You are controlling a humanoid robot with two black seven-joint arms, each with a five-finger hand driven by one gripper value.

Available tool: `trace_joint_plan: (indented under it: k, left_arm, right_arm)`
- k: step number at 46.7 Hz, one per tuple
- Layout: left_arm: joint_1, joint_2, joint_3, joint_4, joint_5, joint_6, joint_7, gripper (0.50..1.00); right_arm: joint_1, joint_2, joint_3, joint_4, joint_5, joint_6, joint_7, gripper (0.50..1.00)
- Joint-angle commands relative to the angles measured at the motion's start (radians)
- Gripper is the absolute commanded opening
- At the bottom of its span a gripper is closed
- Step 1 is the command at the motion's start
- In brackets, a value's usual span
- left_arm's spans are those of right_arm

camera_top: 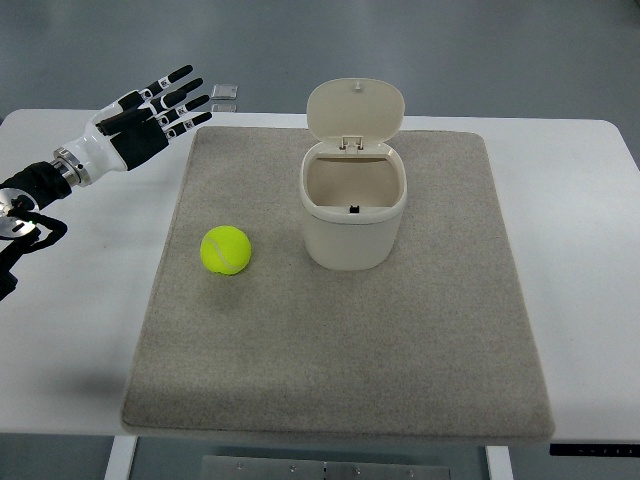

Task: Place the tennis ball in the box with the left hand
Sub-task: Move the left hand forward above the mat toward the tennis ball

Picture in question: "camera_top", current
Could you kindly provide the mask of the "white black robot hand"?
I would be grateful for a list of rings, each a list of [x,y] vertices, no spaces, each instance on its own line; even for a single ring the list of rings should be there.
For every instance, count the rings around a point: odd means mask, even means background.
[[[202,78],[155,98],[192,71],[192,65],[185,65],[104,107],[86,123],[80,138],[54,151],[53,167],[69,184],[92,184],[108,172],[141,166],[164,150],[168,140],[209,121],[211,112],[178,120],[210,100],[201,95],[177,106],[203,84]]]

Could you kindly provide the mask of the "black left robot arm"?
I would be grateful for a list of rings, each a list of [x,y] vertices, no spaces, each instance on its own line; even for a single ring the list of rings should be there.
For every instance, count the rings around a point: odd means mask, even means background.
[[[116,171],[131,171],[168,148],[172,141],[209,120],[209,112],[192,112],[210,101],[208,95],[187,97],[202,84],[183,66],[150,85],[132,90],[98,111],[81,137],[56,149],[53,159],[29,165],[1,183],[1,297],[18,280],[11,273],[22,256],[48,248],[68,231],[67,225],[42,213],[76,187],[86,187]]]

